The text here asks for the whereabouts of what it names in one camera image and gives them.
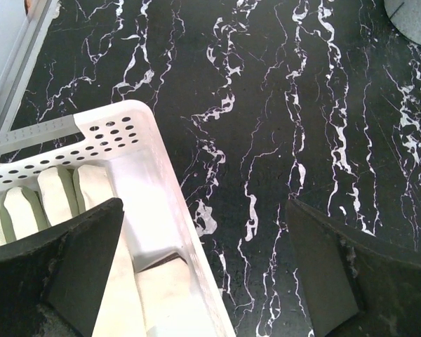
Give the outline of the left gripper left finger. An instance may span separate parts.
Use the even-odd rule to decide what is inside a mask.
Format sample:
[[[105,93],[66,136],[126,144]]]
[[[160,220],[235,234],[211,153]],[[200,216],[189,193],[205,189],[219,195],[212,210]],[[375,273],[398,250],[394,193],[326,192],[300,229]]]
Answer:
[[[111,198],[0,246],[0,336],[91,336],[123,215]]]

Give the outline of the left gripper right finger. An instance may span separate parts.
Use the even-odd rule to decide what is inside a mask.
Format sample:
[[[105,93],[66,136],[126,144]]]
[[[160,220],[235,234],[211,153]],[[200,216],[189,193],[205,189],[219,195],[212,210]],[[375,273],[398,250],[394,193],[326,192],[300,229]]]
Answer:
[[[297,199],[286,213],[315,336],[421,336],[421,253]]]

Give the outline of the white grey work glove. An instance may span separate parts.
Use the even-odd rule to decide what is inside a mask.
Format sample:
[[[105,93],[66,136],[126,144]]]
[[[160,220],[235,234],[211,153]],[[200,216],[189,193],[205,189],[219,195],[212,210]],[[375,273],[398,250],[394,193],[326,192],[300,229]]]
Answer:
[[[103,167],[59,166],[37,176],[38,190],[17,186],[0,201],[0,246],[76,218],[116,198]],[[131,255],[119,236],[98,317],[91,336],[145,336],[146,329]]]

